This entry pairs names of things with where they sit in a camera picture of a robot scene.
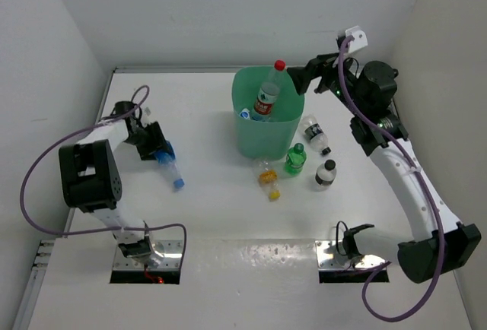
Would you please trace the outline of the yellow cap orange label bottle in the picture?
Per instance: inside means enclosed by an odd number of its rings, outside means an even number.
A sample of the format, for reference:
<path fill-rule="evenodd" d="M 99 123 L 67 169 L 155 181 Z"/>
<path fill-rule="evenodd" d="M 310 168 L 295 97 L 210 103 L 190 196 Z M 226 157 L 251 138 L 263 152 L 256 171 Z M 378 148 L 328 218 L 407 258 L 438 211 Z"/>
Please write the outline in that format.
<path fill-rule="evenodd" d="M 279 190 L 279 176 L 271 162 L 267 159 L 255 159 L 253 172 L 259 187 L 266 194 L 268 200 L 276 201 L 281 197 Z"/>

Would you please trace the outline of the black label clear bottle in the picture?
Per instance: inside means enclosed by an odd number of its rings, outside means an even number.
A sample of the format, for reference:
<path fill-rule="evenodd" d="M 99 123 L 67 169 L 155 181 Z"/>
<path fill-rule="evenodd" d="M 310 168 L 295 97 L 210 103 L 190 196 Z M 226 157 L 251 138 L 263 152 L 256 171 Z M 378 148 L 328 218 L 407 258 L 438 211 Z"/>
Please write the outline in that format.
<path fill-rule="evenodd" d="M 328 137 L 314 115 L 304 116 L 299 124 L 299 129 L 300 133 L 304 136 L 314 151 L 323 156 L 326 156 L 331 152 Z"/>

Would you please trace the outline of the red cap red label bottle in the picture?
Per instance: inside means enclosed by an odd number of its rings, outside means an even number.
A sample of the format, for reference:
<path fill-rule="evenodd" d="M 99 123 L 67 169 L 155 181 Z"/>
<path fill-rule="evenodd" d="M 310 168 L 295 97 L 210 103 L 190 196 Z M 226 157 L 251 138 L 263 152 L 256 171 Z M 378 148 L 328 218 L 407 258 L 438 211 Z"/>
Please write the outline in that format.
<path fill-rule="evenodd" d="M 283 60 L 275 61 L 271 71 L 259 88 L 250 118 L 255 121 L 269 119 L 272 109 L 282 90 L 286 63 Z"/>

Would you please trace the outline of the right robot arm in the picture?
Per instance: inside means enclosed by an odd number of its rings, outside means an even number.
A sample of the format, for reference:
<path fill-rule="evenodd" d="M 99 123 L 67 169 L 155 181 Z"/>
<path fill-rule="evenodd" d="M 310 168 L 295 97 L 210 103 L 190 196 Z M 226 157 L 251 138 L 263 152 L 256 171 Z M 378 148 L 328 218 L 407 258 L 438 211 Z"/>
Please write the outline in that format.
<path fill-rule="evenodd" d="M 350 122 L 352 135 L 398 198 L 412 238 L 362 224 L 344 232 L 338 245 L 341 254 L 348 260 L 367 254 L 380 256 L 398 264 L 406 277 L 417 284 L 433 278 L 439 259 L 443 260 L 442 272 L 463 267 L 482 236 L 475 224 L 461 222 L 421 173 L 408 132 L 389 108 L 397 91 L 399 72 L 385 62 L 372 61 L 359 76 L 354 76 L 350 66 L 350 61 L 344 63 L 349 96 L 368 119 L 389 134 L 382 136 L 354 116 Z"/>

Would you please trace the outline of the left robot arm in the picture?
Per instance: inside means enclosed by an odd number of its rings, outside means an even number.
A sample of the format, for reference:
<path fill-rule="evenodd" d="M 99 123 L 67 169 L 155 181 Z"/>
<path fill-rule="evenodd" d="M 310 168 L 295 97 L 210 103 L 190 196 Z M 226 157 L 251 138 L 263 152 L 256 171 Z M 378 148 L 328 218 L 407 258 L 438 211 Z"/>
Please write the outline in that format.
<path fill-rule="evenodd" d="M 149 233 L 148 225 L 122 202 L 123 184 L 113 152 L 134 146 L 141 160 L 174 156 L 158 122 L 149 122 L 135 103 L 115 104 L 107 123 L 75 144 L 59 149 L 59 167 L 65 203 L 90 214 L 111 231 L 124 257 L 155 268 L 164 250 Z"/>

